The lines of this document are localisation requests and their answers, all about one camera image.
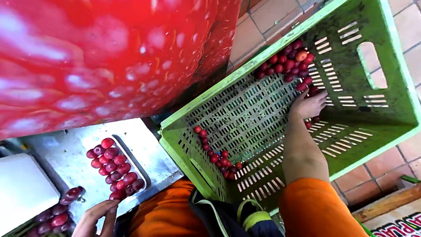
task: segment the red painted surface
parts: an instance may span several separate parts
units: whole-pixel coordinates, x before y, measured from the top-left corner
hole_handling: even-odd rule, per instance
[[[0,139],[191,100],[223,78],[240,2],[2,0]]]

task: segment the crate handle hole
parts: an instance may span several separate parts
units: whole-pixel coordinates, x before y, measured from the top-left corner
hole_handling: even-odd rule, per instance
[[[374,90],[387,89],[386,77],[381,68],[374,44],[372,42],[359,44],[357,53],[371,88]]]

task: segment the terracotta tile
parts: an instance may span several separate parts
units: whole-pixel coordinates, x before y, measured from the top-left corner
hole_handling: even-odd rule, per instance
[[[257,45],[253,50],[249,51],[248,53],[242,55],[239,59],[237,59],[236,62],[232,62],[234,65],[234,70],[241,67],[243,64],[245,64],[249,58],[251,58],[261,47],[263,47],[266,44],[266,41],[263,41],[261,44]]]
[[[341,195],[341,193],[339,192],[338,186],[335,184],[335,182],[331,182],[330,185],[335,189],[336,193],[338,195]]]
[[[413,137],[408,138],[406,141],[401,142],[398,146],[403,156],[407,161],[415,160],[421,156],[421,132]]]
[[[411,167],[415,176],[417,176],[417,179],[421,179],[421,159],[409,163],[409,166]]]
[[[235,71],[234,65],[232,64],[231,61],[228,61],[228,67],[226,68],[226,75],[228,76],[229,74],[233,73],[234,71]]]
[[[250,51],[255,50],[257,46],[264,42],[265,40],[254,22],[250,17],[247,17],[235,30],[229,59],[235,64],[238,59],[242,58]]]
[[[303,11],[307,11],[314,5],[316,1],[315,0],[298,0],[298,2],[300,3],[300,6],[303,9]]]
[[[389,173],[379,177],[376,179],[377,183],[379,184],[380,188],[385,190],[391,190],[396,188],[396,185],[400,182],[400,177],[402,175],[414,176],[411,172],[411,169],[408,165],[401,166],[396,168]]]
[[[362,203],[369,199],[378,197],[380,193],[381,191],[377,184],[372,180],[345,192],[345,196],[348,199],[350,205],[355,205],[357,203]]]
[[[256,23],[257,28],[263,33],[274,26],[275,22],[282,20],[297,7],[298,4],[296,1],[268,0],[263,6],[253,12],[251,17]]]
[[[358,46],[358,50],[361,51],[361,54],[364,58],[365,67],[370,73],[380,67],[376,46],[373,43],[364,42]]]
[[[396,147],[392,147],[366,162],[368,169],[374,177],[379,177],[403,164],[405,164],[405,161]]]
[[[341,192],[338,189],[338,186],[335,184],[334,181],[332,181],[330,183],[330,185],[335,189],[336,193],[338,194],[338,196],[341,198],[341,200],[345,203],[345,205],[348,206],[348,200],[341,194]]]
[[[377,88],[386,89],[387,88],[387,80],[386,76],[383,73],[383,70],[380,68],[379,70],[374,71],[370,74],[371,80]]]
[[[251,0],[250,1],[250,12],[253,13],[257,9],[259,9],[263,4],[265,4],[269,0]]]
[[[411,49],[404,54],[406,65],[408,65],[409,72],[411,73],[412,80],[415,85],[421,83],[421,67],[419,62],[421,61],[421,45]]]
[[[244,14],[247,13],[248,10],[248,4],[250,0],[242,0],[240,4],[240,13],[238,14],[238,18],[244,16]]]
[[[240,18],[238,18],[237,21],[237,27],[239,24],[241,24],[245,19],[247,19],[250,15],[248,14],[248,12],[246,12],[244,15],[242,15]]]
[[[421,41],[421,13],[412,4],[394,17],[402,50],[406,51]]]
[[[270,40],[273,36],[277,35],[279,32],[281,32],[286,27],[291,25],[294,21],[296,21],[296,19],[302,14],[303,14],[303,11],[301,10],[300,7],[295,8],[287,16],[285,16],[282,20],[280,20],[278,24],[272,26],[272,28],[264,32],[263,37],[265,37],[267,40]]]
[[[360,165],[350,172],[344,174],[343,176],[337,178],[335,181],[339,188],[345,192],[370,179],[371,177],[367,170],[365,170],[365,167]]]
[[[418,98],[421,100],[421,86],[418,86],[415,90],[417,91]]]
[[[412,0],[389,0],[389,6],[393,15],[409,6],[411,3]]]

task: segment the yellow reflective stripe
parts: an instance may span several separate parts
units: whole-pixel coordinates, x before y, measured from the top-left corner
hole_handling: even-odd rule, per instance
[[[268,221],[271,220],[269,213],[265,211],[255,212],[249,215],[242,224],[245,231],[248,231],[251,227],[253,227],[259,221]]]
[[[251,202],[251,203],[253,204],[253,206],[255,206],[255,207],[257,207],[259,210],[263,211],[263,208],[261,207],[261,205],[260,205],[260,204],[259,204],[256,200],[254,200],[254,199],[247,199],[247,200],[244,200],[244,201],[240,204],[240,206],[238,207],[238,210],[237,210],[237,222],[238,222],[239,224],[241,224],[241,223],[240,223],[240,220],[241,220],[241,212],[242,212],[242,208],[244,207],[244,205],[245,205],[247,202]]]

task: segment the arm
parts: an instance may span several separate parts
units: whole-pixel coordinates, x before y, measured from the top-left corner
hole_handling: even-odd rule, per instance
[[[304,91],[293,103],[284,139],[282,168],[287,185],[300,178],[316,178],[329,182],[326,158],[310,136],[303,120],[320,114],[328,93],[304,99]]]
[[[99,237],[112,237],[119,200],[107,200],[88,209],[77,224],[72,237],[93,237],[96,233],[96,223],[105,216]]]

